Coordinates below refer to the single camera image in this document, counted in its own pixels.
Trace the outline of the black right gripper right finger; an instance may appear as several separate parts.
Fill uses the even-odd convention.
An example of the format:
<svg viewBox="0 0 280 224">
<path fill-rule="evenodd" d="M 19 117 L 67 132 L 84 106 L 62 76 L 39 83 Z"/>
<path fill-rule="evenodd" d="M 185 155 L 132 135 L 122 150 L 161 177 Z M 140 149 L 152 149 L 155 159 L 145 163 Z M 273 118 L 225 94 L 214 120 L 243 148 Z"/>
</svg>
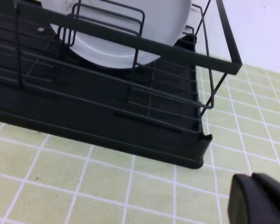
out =
<svg viewBox="0 0 280 224">
<path fill-rule="evenodd" d="M 274 205 L 280 208 L 280 182 L 264 173 L 253 173 L 252 178 L 268 194 Z"/>
</svg>

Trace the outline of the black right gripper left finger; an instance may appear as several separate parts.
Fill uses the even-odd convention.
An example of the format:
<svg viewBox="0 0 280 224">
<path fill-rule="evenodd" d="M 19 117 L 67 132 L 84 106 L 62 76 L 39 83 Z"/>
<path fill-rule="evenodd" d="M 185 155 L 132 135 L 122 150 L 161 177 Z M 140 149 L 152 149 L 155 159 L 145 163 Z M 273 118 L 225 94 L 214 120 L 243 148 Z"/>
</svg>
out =
<svg viewBox="0 0 280 224">
<path fill-rule="evenodd" d="M 232 177 L 228 203 L 230 224 L 280 224 L 280 208 L 251 176 Z"/>
</svg>

